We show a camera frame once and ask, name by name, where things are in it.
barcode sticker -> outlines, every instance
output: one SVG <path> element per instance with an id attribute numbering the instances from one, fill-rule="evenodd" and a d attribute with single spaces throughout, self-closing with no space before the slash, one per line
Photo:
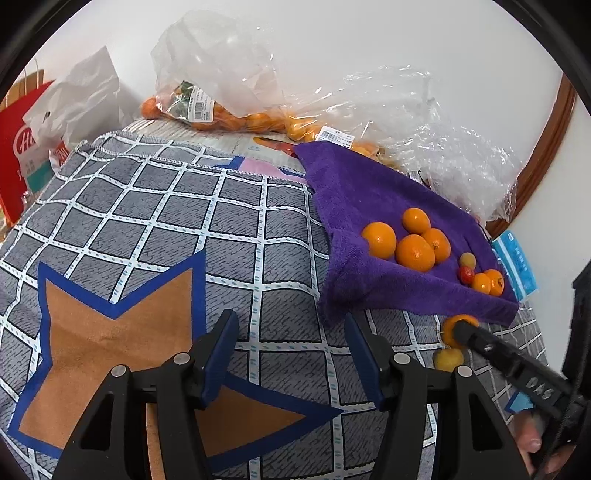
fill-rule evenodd
<path id="1" fill-rule="evenodd" d="M 213 99 L 195 85 L 189 99 L 188 120 L 198 124 L 213 122 Z"/>
<path id="2" fill-rule="evenodd" d="M 353 135 L 347 135 L 336 128 L 327 127 L 326 125 L 323 126 L 318 135 L 316 135 L 316 140 L 326 140 L 347 148 L 351 148 L 354 139 L 355 137 Z"/>

folded cloth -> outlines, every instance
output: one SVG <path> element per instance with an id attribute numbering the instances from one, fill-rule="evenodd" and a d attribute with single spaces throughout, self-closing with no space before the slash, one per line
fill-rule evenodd
<path id="1" fill-rule="evenodd" d="M 492 297 L 461 285 L 457 259 L 472 252 L 476 272 L 499 269 L 492 248 L 474 218 L 406 176 L 327 141 L 295 149 L 315 191 L 314 202 L 330 241 L 330 261 L 320 295 L 320 313 L 327 323 L 350 309 L 401 309 L 416 314 L 471 314 L 483 322 L 509 325 L 518 303 L 507 287 Z M 361 237 L 371 222 L 385 222 L 398 241 L 408 235 L 402 214 L 419 207 L 452 245 L 448 260 L 428 273 L 398 265 L 392 258 L 369 255 Z"/>

blue package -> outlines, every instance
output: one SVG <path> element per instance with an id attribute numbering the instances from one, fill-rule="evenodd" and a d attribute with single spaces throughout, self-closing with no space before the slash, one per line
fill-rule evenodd
<path id="1" fill-rule="evenodd" d="M 521 301 L 538 289 L 534 273 L 515 235 L 505 230 L 492 242 L 497 257 L 505 267 L 517 300 Z"/>
<path id="2" fill-rule="evenodd" d="M 520 391 L 515 392 L 507 402 L 507 405 L 505 405 L 505 411 L 509 413 L 519 413 L 520 411 L 530 410 L 532 408 L 534 408 L 534 404 L 530 398 Z"/>

wooden frame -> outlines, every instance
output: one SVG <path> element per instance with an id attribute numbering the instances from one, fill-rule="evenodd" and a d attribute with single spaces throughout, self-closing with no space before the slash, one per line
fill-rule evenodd
<path id="1" fill-rule="evenodd" d="M 550 118 L 531 154 L 530 160 L 517 178 L 517 198 L 511 220 L 520 213 L 550 168 L 566 135 L 576 99 L 577 92 L 566 75 L 563 74 Z M 502 219 L 488 222 L 486 230 L 491 237 L 496 238 L 507 229 L 510 223 L 510 221 L 506 222 Z"/>

bag of oranges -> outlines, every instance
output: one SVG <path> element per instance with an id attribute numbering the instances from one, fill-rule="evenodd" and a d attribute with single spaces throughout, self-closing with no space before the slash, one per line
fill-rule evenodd
<path id="1" fill-rule="evenodd" d="M 283 132 L 285 99 L 261 35 L 215 12 L 184 14 L 152 50 L 157 94 L 142 105 L 143 117 L 204 131 Z"/>
<path id="2" fill-rule="evenodd" d="M 160 93 L 141 106 L 144 118 L 170 118 L 191 125 L 195 130 L 225 130 L 228 132 L 285 132 L 284 114 L 278 109 L 237 117 L 204 91 L 183 82 L 169 95 Z"/>
<path id="3" fill-rule="evenodd" d="M 308 94 L 290 95 L 286 133 L 300 142 L 333 141 L 337 135 L 342 145 L 398 169 L 387 146 L 393 135 L 425 123 L 429 82 L 429 74 L 410 67 L 382 66 Z"/>

